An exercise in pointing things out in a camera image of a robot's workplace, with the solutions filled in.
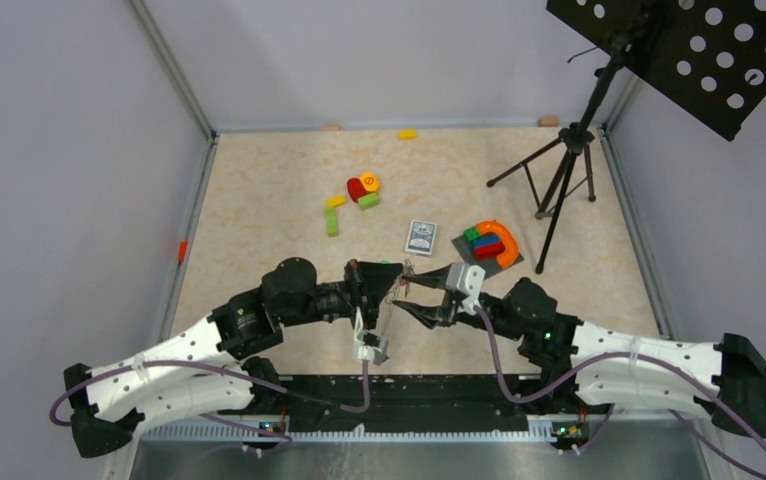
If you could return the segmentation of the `perforated metal keyring plate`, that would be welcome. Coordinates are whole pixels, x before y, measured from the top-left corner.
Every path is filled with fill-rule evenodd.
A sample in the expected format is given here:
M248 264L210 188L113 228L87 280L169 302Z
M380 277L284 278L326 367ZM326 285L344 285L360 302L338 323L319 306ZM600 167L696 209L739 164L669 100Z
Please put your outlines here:
M392 287L386 293L383 298L381 306L381 315L378 319L376 333L381 337L387 336L387 331L392 323L394 316L396 300L405 300L410 291L409 282L404 279L408 274L415 272L415 266L409 259L404 259L402 262L402 272L398 275Z

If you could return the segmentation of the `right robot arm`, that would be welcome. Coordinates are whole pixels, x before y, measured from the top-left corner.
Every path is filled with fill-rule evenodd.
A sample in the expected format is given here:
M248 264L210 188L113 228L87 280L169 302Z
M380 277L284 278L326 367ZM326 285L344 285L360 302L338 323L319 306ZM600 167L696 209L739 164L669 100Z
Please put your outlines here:
M486 331L502 393L513 403L546 397L559 412L587 406L673 410L708 420L729 433L766 439L766 360L746 337L683 342L622 333L557 310L557 302L527 277L495 297L483 292L485 271L453 263L404 282L444 291L428 307L398 307L429 329L466 324ZM534 391L514 393L505 379L498 340L540 369Z

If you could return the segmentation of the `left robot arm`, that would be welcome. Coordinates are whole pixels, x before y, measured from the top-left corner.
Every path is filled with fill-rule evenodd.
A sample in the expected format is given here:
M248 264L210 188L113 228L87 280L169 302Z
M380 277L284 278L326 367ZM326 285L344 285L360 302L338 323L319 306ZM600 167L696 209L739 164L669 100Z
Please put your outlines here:
M152 347L103 367L68 367L49 420L70 429L81 457L95 458L155 427L204 414L262 414L287 398L335 409L334 401L280 385L262 352L281 344L289 327L346 319L362 367L382 364L386 342L374 329L404 273L401 263L352 259L342 280L321 283L311 261L287 258L259 286Z

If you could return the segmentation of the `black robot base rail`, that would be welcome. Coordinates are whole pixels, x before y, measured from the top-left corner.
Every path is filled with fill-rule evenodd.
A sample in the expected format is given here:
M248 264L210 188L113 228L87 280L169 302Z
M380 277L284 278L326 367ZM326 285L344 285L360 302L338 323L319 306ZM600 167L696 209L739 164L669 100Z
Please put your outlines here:
M372 375L370 406L359 414L339 409L363 402L362 381L349 375L282 377L292 394L264 390L264 397L239 413L284 420L290 432L489 433L523 431L529 415L549 412L545 399L515 404L495 376Z

